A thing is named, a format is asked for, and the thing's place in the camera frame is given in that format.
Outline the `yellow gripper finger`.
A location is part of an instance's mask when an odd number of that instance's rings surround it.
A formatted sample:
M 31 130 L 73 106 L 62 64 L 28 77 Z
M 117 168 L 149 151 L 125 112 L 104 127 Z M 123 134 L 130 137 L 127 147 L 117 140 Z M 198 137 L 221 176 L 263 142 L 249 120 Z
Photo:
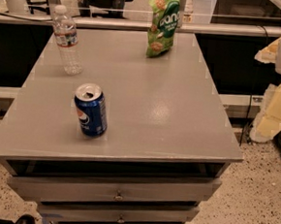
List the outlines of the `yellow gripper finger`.
M 252 122 L 249 137 L 253 142 L 266 143 L 281 132 L 281 84 L 267 87 L 261 110 Z
M 277 57 L 278 44 L 279 39 L 274 40 L 271 44 L 259 50 L 255 55 L 255 59 L 265 64 L 275 63 Z

